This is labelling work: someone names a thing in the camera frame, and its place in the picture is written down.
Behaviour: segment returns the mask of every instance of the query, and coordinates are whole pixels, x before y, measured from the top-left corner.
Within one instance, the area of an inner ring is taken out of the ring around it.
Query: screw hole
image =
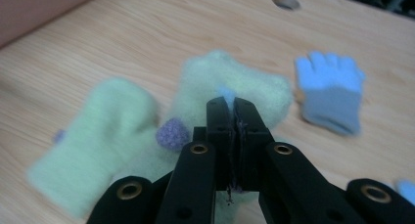
[[[190,151],[193,154],[204,154],[208,151],[208,148],[205,145],[195,145],[190,148]]]
[[[279,8],[287,11],[295,11],[300,8],[298,0],[272,0],[272,2]]]
[[[364,185],[360,190],[365,197],[374,202],[388,203],[392,200],[387,192],[372,185]]]
[[[122,184],[116,191],[116,196],[123,201],[136,198],[143,191],[143,186],[139,182],[127,182]]]
[[[342,214],[334,209],[327,209],[326,211],[327,217],[333,221],[336,222],[343,222],[345,218],[342,216]]]
[[[284,145],[277,145],[274,147],[274,151],[281,155],[289,155],[293,152],[293,149]]]

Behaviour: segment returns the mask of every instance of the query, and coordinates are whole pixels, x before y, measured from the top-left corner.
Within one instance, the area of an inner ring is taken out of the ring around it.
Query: brass ring
[[[116,191],[116,196],[123,201],[131,200],[138,197],[143,191],[143,186],[141,183],[132,181],[122,184]]]
[[[277,145],[274,147],[274,151],[281,155],[290,155],[293,152],[293,149],[284,145]]]
[[[392,201],[391,195],[389,195],[384,190],[372,185],[364,185],[361,187],[360,191],[365,197],[374,202],[388,203]]]
[[[204,154],[208,151],[208,147],[203,144],[194,145],[190,148],[193,154]]]

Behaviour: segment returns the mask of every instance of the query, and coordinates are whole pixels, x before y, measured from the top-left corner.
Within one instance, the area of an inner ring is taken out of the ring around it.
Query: light green mitten
[[[221,96],[230,105],[235,97],[254,103],[269,129],[287,116],[293,101],[285,76],[246,67],[228,53],[214,50],[184,64],[179,90],[157,133],[158,143],[180,151],[192,138],[193,128],[206,125],[206,103]]]
[[[27,172],[29,183],[75,217],[85,217],[117,171],[155,146],[157,106],[122,78],[95,87],[65,137]]]

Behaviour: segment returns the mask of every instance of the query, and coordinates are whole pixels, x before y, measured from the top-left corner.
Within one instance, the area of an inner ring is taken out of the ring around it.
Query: gray glove cuff
[[[305,120],[342,135],[360,133],[360,94],[334,87],[308,90],[304,95],[302,116]]]

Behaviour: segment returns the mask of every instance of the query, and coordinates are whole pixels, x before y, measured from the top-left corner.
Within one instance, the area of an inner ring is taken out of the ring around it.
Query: wood grain surface
[[[133,80],[163,116],[183,62],[217,48],[293,86],[297,56],[354,57],[367,75],[361,136],[310,125],[297,104],[272,132],[341,188],[361,177],[415,181],[415,22],[346,0],[299,1],[286,11],[272,0],[93,0],[0,50],[0,223],[84,223],[32,189],[26,169],[101,80]],[[235,223],[265,223],[257,202]]]

